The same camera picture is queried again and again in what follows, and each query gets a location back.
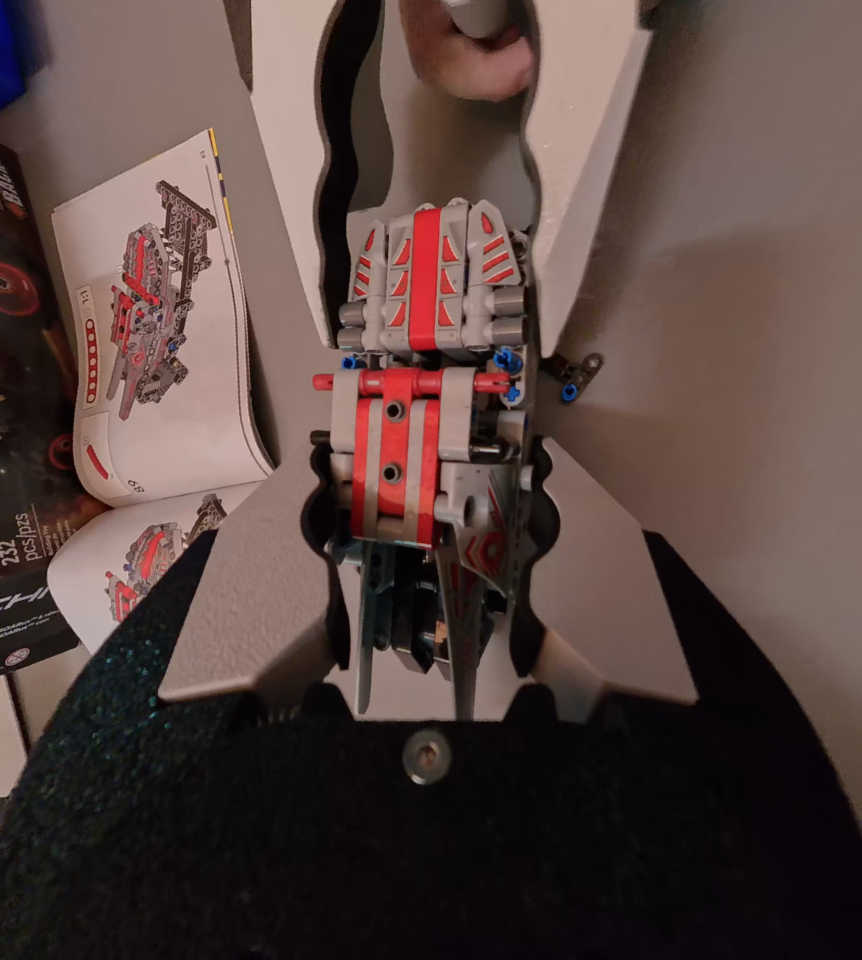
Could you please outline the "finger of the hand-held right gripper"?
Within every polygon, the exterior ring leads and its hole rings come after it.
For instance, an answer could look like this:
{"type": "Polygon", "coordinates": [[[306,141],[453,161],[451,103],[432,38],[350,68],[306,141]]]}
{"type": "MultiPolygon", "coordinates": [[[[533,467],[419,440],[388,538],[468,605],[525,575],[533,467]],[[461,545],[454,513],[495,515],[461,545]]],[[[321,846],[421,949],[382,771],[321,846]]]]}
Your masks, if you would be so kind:
{"type": "Polygon", "coordinates": [[[305,296],[335,347],[353,274],[348,213],[378,206],[393,172],[385,3],[226,1],[224,13],[305,296]]]}
{"type": "Polygon", "coordinates": [[[648,48],[635,1],[535,1],[521,144],[538,194],[530,256],[542,355],[576,301],[648,48]]]}

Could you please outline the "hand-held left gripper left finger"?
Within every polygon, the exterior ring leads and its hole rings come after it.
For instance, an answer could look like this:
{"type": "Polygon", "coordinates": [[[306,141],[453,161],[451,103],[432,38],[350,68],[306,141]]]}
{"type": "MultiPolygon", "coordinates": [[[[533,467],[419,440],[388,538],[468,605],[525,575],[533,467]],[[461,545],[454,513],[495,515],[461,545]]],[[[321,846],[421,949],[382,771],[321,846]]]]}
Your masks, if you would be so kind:
{"type": "Polygon", "coordinates": [[[337,499],[324,442],[293,453],[221,523],[161,681],[167,702],[250,692],[296,706],[350,663],[351,629],[326,545],[337,499]]]}

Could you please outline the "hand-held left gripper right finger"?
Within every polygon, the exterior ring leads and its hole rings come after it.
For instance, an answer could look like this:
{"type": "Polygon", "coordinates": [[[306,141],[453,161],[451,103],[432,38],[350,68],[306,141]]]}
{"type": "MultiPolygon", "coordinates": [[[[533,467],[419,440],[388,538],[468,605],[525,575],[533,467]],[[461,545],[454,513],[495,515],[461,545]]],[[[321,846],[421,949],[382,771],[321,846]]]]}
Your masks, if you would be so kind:
{"type": "Polygon", "coordinates": [[[528,534],[509,629],[519,677],[557,706],[697,691],[641,524],[556,441],[533,441],[528,534]]]}

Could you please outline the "grey red toy brick truck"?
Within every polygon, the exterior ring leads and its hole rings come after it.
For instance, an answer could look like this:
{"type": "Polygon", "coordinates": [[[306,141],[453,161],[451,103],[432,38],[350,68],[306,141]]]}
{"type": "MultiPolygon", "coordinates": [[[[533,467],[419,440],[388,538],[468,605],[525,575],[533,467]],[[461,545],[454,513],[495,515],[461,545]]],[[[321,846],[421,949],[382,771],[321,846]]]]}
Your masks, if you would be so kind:
{"type": "Polygon", "coordinates": [[[361,569],[355,711],[373,654],[437,667],[454,714],[474,715],[476,675],[516,604],[530,489],[538,366],[529,237],[490,201],[424,204],[367,227],[340,308],[331,394],[334,549],[361,569]]]}

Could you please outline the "black toy brick beam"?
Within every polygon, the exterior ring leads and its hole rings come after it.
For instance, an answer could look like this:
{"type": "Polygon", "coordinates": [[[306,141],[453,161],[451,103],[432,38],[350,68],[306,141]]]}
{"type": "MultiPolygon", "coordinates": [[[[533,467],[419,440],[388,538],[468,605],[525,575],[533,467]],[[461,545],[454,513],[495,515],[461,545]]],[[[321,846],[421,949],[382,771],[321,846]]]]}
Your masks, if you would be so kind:
{"type": "Polygon", "coordinates": [[[540,361],[540,369],[560,384],[559,398],[563,404],[580,398],[603,366],[604,358],[598,352],[587,354],[579,363],[559,353],[540,361]]]}

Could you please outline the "grey desk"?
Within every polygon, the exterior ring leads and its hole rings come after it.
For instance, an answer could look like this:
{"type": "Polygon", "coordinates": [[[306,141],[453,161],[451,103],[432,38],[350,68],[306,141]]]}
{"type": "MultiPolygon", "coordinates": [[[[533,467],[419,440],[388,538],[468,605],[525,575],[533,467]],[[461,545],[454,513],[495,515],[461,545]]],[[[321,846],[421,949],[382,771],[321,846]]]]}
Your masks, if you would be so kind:
{"type": "MultiPolygon", "coordinates": [[[[269,454],[331,367],[223,2],[20,2],[0,111],[49,265],[51,213],[211,126],[269,454]]],[[[605,368],[550,433],[664,534],[777,667],[862,826],[862,2],[661,2],[562,338],[605,368]]]]}

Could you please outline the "person's right hand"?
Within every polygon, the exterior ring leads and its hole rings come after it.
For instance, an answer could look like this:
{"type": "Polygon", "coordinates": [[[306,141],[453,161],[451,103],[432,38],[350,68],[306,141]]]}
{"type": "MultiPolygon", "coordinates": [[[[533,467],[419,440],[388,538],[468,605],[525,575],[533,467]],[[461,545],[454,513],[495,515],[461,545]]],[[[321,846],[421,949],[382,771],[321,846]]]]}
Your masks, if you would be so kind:
{"type": "Polygon", "coordinates": [[[416,76],[451,96],[502,102],[532,83],[530,39],[509,27],[489,40],[464,34],[439,1],[400,1],[400,20],[416,76]]]}

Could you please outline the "open instruction booklet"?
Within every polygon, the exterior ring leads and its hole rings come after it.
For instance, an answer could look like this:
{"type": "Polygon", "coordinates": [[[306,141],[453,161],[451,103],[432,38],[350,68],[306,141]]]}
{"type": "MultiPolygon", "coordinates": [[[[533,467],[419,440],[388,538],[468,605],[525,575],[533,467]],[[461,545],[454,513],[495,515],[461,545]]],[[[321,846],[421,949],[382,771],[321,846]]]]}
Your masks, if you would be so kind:
{"type": "Polygon", "coordinates": [[[272,472],[211,128],[53,210],[77,340],[77,475],[108,510],[48,570],[91,654],[272,472]]]}

